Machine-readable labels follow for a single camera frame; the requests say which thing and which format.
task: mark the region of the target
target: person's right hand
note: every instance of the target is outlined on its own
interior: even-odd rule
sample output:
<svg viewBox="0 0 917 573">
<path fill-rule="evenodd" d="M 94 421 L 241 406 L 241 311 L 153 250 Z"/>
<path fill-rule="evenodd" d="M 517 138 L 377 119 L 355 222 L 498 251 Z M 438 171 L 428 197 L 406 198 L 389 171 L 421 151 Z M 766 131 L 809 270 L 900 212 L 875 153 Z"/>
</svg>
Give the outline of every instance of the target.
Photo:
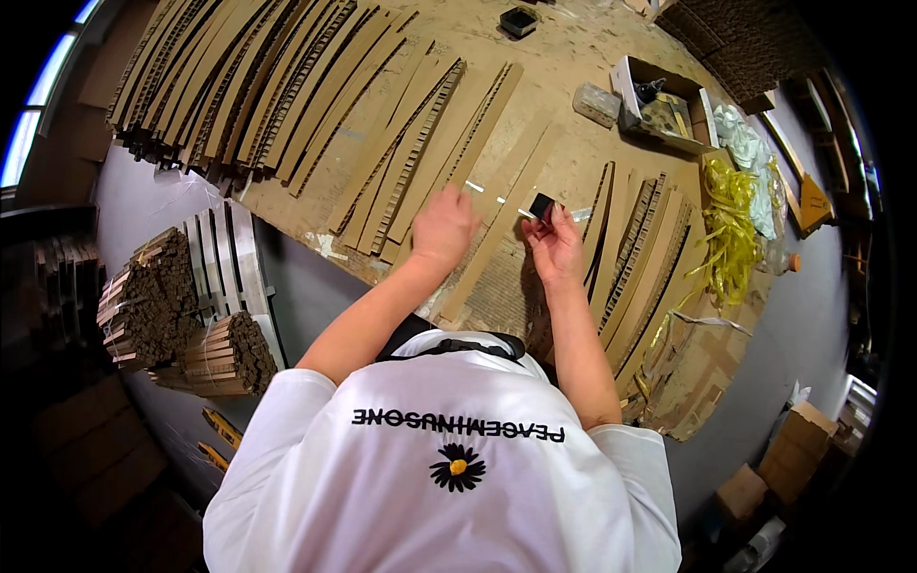
<svg viewBox="0 0 917 573">
<path fill-rule="evenodd" d="M 471 196 L 449 183 L 439 193 L 433 193 L 426 207 L 417 214 L 412 258 L 424 261 L 445 278 L 455 269 L 481 224 L 481 216 L 471 207 Z"/>
<path fill-rule="evenodd" d="M 539 219 L 522 222 L 545 292 L 582 287 L 582 239 L 573 215 L 554 202 L 550 222 L 551 227 Z"/>
</svg>

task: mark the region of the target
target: window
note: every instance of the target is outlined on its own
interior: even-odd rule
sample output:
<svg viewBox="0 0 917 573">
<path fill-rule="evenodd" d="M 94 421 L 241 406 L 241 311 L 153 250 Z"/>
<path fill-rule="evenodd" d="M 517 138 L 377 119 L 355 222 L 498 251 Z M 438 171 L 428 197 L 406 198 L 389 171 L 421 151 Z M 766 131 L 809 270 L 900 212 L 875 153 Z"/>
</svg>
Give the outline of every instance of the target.
<svg viewBox="0 0 917 573">
<path fill-rule="evenodd" d="M 85 24 L 86 20 L 89 19 L 89 16 L 92 15 L 95 6 L 99 3 L 99 0 L 89 0 L 83 9 L 80 10 L 80 13 L 76 15 L 76 18 L 73 19 L 77 24 Z"/>
<path fill-rule="evenodd" d="M 58 74 L 61 73 L 61 67 L 67 59 L 67 54 L 70 53 L 75 40 L 76 34 L 71 32 L 64 34 L 58 41 L 57 46 L 54 47 L 48 57 L 48 61 L 45 62 L 45 68 L 41 71 L 39 80 L 35 82 L 35 87 L 32 88 L 32 94 L 28 97 L 26 105 L 44 105 L 48 102 L 48 96 L 51 93 L 51 88 L 54 87 L 54 81 L 57 80 Z"/>
<path fill-rule="evenodd" d="M 39 128 L 40 118 L 39 110 L 28 110 L 19 114 L 19 123 L 6 150 L 0 187 L 12 187 L 19 183 L 19 176 L 26 165 L 28 151 L 32 148 L 32 138 L 35 137 L 35 130 Z"/>
<path fill-rule="evenodd" d="M 98 0 L 91 0 L 83 11 L 77 16 L 77 22 L 81 22 L 88 17 L 95 9 Z M 48 59 L 45 61 L 39 78 L 32 87 L 32 92 L 26 100 L 26 109 L 19 114 L 19 121 L 13 137 L 10 138 L 9 146 L 6 148 L 6 158 L 4 159 L 3 172 L 0 173 L 0 188 L 5 192 L 11 191 L 10 188 L 19 184 L 19 178 L 22 176 L 22 168 L 26 165 L 28 152 L 32 148 L 32 139 L 39 127 L 39 120 L 44 111 L 45 105 L 48 104 L 51 90 L 54 83 L 61 74 L 64 62 L 73 49 L 76 41 L 76 32 L 68 32 L 61 36 L 54 50 L 51 51 Z"/>
</svg>

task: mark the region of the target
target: plastic bottle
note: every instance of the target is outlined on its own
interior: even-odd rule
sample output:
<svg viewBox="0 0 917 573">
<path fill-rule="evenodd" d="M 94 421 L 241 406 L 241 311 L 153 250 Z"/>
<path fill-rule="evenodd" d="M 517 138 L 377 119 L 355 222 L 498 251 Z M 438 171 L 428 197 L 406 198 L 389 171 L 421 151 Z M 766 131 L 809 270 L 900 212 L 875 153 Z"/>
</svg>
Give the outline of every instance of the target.
<svg viewBox="0 0 917 573">
<path fill-rule="evenodd" d="M 802 267 L 802 257 L 783 248 L 782 241 L 769 241 L 764 248 L 764 258 L 756 268 L 772 275 L 780 276 L 788 270 L 798 272 Z"/>
</svg>

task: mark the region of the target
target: floor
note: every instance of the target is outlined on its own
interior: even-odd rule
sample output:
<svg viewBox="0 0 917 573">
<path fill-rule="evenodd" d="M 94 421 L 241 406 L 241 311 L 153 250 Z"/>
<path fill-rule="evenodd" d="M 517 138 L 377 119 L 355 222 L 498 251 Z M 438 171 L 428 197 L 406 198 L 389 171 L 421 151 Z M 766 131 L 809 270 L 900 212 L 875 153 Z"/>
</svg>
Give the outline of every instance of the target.
<svg viewBox="0 0 917 573">
<path fill-rule="evenodd" d="M 806 171 L 821 182 L 809 136 L 780 94 L 776 114 Z M 753 127 L 766 133 L 756 120 Z M 148 238 L 219 199 L 193 175 L 154 177 L 152 165 L 135 162 L 124 149 L 112 147 L 96 201 L 100 207 L 98 247 L 113 272 Z M 255 232 L 267 283 L 277 292 L 271 304 L 284 354 L 293 364 L 368 287 L 260 220 Z M 801 271 L 774 282 L 745 359 L 716 412 L 688 442 L 666 440 L 682 528 L 695 522 L 716 488 L 742 463 L 759 461 L 794 382 L 812 387 L 810 402 L 823 412 L 840 412 L 845 391 L 847 293 L 839 233 L 825 226 L 799 241 L 790 231 L 788 247 L 801 254 Z M 423 327 L 423 321 L 413 320 L 406 327 Z M 151 431 L 197 498 L 193 501 L 205 505 L 219 487 L 221 474 L 204 462 L 197 442 L 214 446 L 227 458 L 232 455 L 201 415 L 207 402 L 159 388 L 144 372 L 130 374 L 126 381 Z M 254 398 L 215 404 L 243 431 L 256 406 Z"/>
</svg>

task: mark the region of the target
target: black flower print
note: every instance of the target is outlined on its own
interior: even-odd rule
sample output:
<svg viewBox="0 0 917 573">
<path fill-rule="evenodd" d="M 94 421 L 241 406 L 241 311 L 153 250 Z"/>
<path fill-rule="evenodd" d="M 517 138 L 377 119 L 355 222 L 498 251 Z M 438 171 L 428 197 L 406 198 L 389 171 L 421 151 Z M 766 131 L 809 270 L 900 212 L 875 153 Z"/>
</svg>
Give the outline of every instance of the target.
<svg viewBox="0 0 917 573">
<path fill-rule="evenodd" d="M 464 446 L 449 444 L 437 451 L 448 458 L 448 461 L 441 461 L 430 466 L 430 469 L 436 470 L 430 474 L 430 477 L 436 478 L 435 482 L 439 484 L 440 488 L 445 488 L 448 484 L 449 491 L 455 488 L 458 488 L 459 491 L 473 490 L 475 482 L 481 481 L 478 476 L 486 473 L 484 470 L 487 466 L 484 465 L 483 460 L 471 463 L 478 456 L 474 453 L 473 447 L 466 451 Z"/>
</svg>

